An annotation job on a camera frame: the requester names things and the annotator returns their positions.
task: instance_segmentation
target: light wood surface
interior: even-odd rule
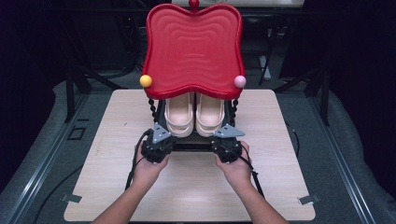
[[[216,4],[211,0],[200,0],[199,3],[200,7]],[[224,3],[235,7],[303,7],[304,0],[227,0]],[[188,7],[189,0],[172,0],[172,4]]]
[[[250,145],[268,202],[287,220],[311,220],[313,205],[276,96],[268,90],[244,90],[236,112],[238,138]],[[114,91],[69,203],[67,221],[91,221],[124,191],[132,167],[134,145],[153,126],[143,90]],[[243,221],[245,207],[216,166],[211,152],[172,152],[153,188],[139,204],[132,221]]]

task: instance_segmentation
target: shoe pair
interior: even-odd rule
[[[166,99],[165,119],[168,131],[176,137],[187,137],[194,126],[194,92]],[[213,135],[224,119],[224,101],[196,93],[195,129],[203,137]]]

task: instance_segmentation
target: metal bracket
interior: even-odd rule
[[[220,128],[219,130],[215,131],[213,133],[213,135],[216,137],[219,137],[219,138],[229,138],[229,137],[236,137],[236,136],[245,136],[245,133],[237,130],[235,127],[226,123],[225,126]]]
[[[320,198],[317,194],[312,194],[312,195],[305,196],[303,198],[298,198],[298,202],[302,205],[305,205],[307,203],[314,204],[314,203],[317,203],[318,201],[320,201]]]
[[[69,136],[67,136],[67,140],[81,140],[82,136],[85,133],[85,130],[87,130],[87,128],[85,128],[85,127],[84,128],[76,128],[76,125],[75,125],[73,127],[72,132],[70,132]]]
[[[78,195],[74,195],[74,194],[64,194],[64,196],[62,196],[62,198],[60,198],[61,201],[63,202],[72,202],[72,203],[79,203],[79,201],[81,201],[81,196]]]
[[[170,136],[172,136],[172,134],[165,130],[158,122],[154,124],[154,134],[152,136],[153,144],[159,143]]]

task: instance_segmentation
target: black strap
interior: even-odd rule
[[[246,153],[247,153],[247,158],[248,158],[248,160],[245,159],[245,158],[243,158],[241,155],[236,154],[236,153],[235,153],[233,150],[231,150],[230,148],[227,148],[227,147],[223,146],[222,144],[220,144],[220,146],[221,146],[221,147],[224,147],[225,149],[227,149],[227,150],[229,150],[230,152],[232,152],[235,156],[237,156],[239,159],[241,159],[242,161],[244,161],[244,162],[248,165],[248,167],[250,168],[251,175],[253,176],[254,184],[256,185],[257,191],[260,193],[260,195],[261,195],[263,198],[265,198],[264,193],[262,192],[262,186],[260,185],[259,178],[257,177],[257,175],[258,175],[259,173],[257,173],[257,172],[254,170],[253,166],[251,165],[250,157],[249,157],[249,155],[248,155],[248,151],[246,150],[246,148],[245,148],[244,146],[242,146],[242,148],[243,148],[243,149],[246,151]]]
[[[126,180],[126,184],[125,184],[125,190],[127,190],[129,188],[129,186],[131,185],[132,179],[134,178],[134,169],[136,168],[136,165],[142,161],[142,159],[140,159],[140,161],[136,161],[137,158],[137,151],[140,147],[140,144],[142,143],[142,140],[145,136],[148,136],[150,134],[150,132],[152,132],[151,129],[148,129],[147,131],[143,132],[142,136],[140,136],[139,141],[137,141],[136,146],[134,146],[134,159],[132,161],[132,169],[128,174],[128,178]]]

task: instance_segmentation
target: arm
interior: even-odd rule
[[[142,158],[142,145],[137,151],[137,160]],[[154,185],[160,171],[166,166],[169,155],[161,163],[151,163],[143,159],[136,165],[134,181],[121,196],[111,204],[93,223],[128,223],[140,201]]]
[[[248,151],[248,144],[241,143]],[[242,157],[248,159],[245,150],[242,151]],[[225,178],[246,207],[253,223],[288,223],[254,188],[250,181],[251,172],[247,164],[239,159],[229,164],[222,163],[218,155],[215,155],[215,159],[216,165],[224,172]]]

